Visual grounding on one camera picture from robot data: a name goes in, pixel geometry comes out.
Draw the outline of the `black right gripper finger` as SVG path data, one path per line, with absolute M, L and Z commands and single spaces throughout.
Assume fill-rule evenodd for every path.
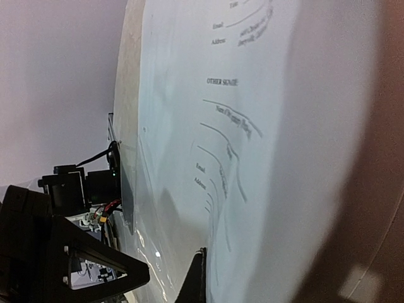
M 206 303 L 207 248 L 196 252 L 175 303 Z

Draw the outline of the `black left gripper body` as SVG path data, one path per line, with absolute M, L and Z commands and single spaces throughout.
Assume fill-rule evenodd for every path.
M 72 302 L 65 220 L 47 195 L 9 186 L 1 203 L 1 302 Z

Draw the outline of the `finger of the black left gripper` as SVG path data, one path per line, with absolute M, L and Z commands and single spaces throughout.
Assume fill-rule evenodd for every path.
M 125 274 L 111 282 L 73 290 L 71 261 L 81 258 Z M 103 302 L 150 281 L 146 263 L 96 240 L 64 217 L 53 218 L 53 301 Z

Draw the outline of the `pink paper folder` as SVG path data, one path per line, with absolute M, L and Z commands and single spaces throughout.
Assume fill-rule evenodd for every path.
M 270 302 L 403 301 L 403 2 L 304 1 L 274 169 Z

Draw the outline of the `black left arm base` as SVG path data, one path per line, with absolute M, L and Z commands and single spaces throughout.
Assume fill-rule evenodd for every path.
M 112 145 L 78 164 L 59 165 L 53 174 L 37 181 L 38 187 L 48 194 L 55 212 L 69 216 L 121 199 L 121 185 Z M 109 168 L 86 172 L 84 166 L 105 157 Z

